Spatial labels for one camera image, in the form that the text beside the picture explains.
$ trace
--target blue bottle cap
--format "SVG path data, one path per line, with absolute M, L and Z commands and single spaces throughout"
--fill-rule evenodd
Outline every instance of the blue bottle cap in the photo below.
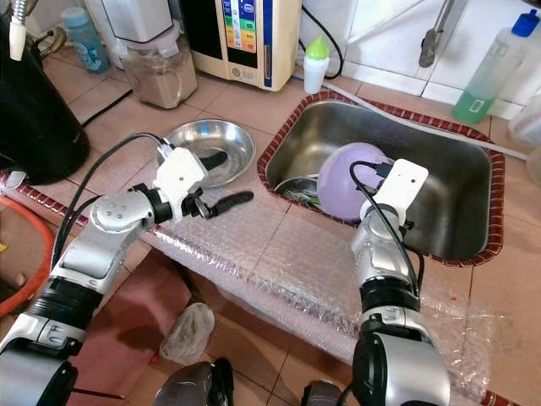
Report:
M 68 7 L 60 13 L 62 22 L 66 27 L 79 27 L 88 23 L 88 15 L 85 9 L 81 7 Z
M 516 36 L 530 36 L 533 29 L 537 26 L 539 22 L 539 17 L 536 15 L 537 10 L 532 8 L 529 14 L 521 14 L 518 17 L 515 25 L 513 26 L 511 32 Z

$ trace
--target stainless steel plate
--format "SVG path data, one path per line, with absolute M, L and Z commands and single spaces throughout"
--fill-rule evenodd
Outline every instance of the stainless steel plate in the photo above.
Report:
M 242 127 L 222 120 L 199 120 L 174 129 L 166 140 L 175 146 L 188 148 L 199 158 L 217 152 L 227 153 L 220 166 L 209 171 L 209 177 L 201 183 L 203 188 L 215 188 L 238 178 L 255 156 L 252 137 Z

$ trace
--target stainless steel sink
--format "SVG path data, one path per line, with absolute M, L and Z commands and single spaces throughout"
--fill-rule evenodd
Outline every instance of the stainless steel sink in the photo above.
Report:
M 368 142 L 387 156 L 429 170 L 407 212 L 414 223 L 405 242 L 446 260 L 467 260 L 487 244 L 492 161 L 480 147 L 394 123 L 340 101 L 308 106 L 266 166 L 272 188 L 281 181 L 318 173 L 342 145 Z

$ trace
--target white pipe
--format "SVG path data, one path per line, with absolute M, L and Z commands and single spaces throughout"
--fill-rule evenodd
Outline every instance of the white pipe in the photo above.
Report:
M 292 77 L 304 80 L 304 77 L 301 74 L 292 74 Z M 452 133 L 451 131 L 445 131 L 443 129 L 435 129 L 435 128 L 430 127 L 428 125 L 415 123 L 413 121 L 406 120 L 405 118 L 400 118 L 400 117 L 394 116 L 392 114 L 389 114 L 388 112 L 384 112 L 383 110 L 377 108 L 376 106 L 373 106 L 372 104 L 368 103 L 367 101 L 365 101 L 365 100 L 363 100 L 363 99 L 361 99 L 359 97 L 356 97 L 355 95 L 352 95 L 351 93 L 349 93 L 349 92 L 347 92 L 347 91 L 345 91 L 345 90 L 343 90 L 343 89 L 341 89 L 341 88 L 339 88 L 337 86 L 331 85 L 329 82 L 323 82 L 323 86 L 326 87 L 327 89 L 331 90 L 331 91 L 335 91 L 336 93 L 347 97 L 348 99 L 353 100 L 359 106 L 367 108 L 372 112 L 378 113 L 380 116 L 388 118 L 391 121 L 394 121 L 395 123 L 405 125 L 406 127 L 409 127 L 411 129 L 418 129 L 420 131 L 424 131 L 426 133 L 431 133 L 431 134 L 434 134 L 434 135 L 439 135 L 440 137 L 449 138 L 451 140 L 457 140 L 457 141 L 461 141 L 461 142 L 466 142 L 467 144 L 477 145 L 477 146 L 480 146 L 482 148 L 486 148 L 487 150 L 500 152 L 500 153 L 505 154 L 507 156 L 513 156 L 514 158 L 522 159 L 523 161 L 527 160 L 527 154 L 523 154 L 521 152 L 512 150 L 510 148 L 505 148 L 504 146 L 491 144 L 491 143 L 485 142 L 485 141 L 475 140 L 473 138 L 468 138 L 465 135 L 455 134 L 455 133 Z
M 27 0 L 15 0 L 13 15 L 9 23 L 9 56 L 14 61 L 20 61 L 25 50 L 26 4 Z
M 411 10 L 415 6 L 417 6 L 419 3 L 421 3 L 423 0 L 414 0 L 413 3 L 403 2 L 400 4 L 397 4 L 396 6 L 398 9 L 393 10 L 391 14 L 388 14 L 384 16 L 382 19 L 374 22 L 369 27 L 361 31 L 360 33 L 356 34 L 355 36 L 350 36 L 347 38 L 347 44 L 352 45 L 354 42 L 357 42 L 359 40 L 362 40 L 365 36 L 370 34 L 371 32 L 377 30 L 381 26 L 391 22 L 393 19 L 397 19 L 404 13 L 406 13 L 408 10 Z

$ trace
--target black electric kettle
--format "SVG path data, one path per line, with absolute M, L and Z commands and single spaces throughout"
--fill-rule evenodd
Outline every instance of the black electric kettle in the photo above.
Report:
M 26 47 L 21 61 L 9 57 L 8 27 L 0 18 L 0 169 L 50 184 L 82 166 L 88 136 L 43 72 L 40 55 Z

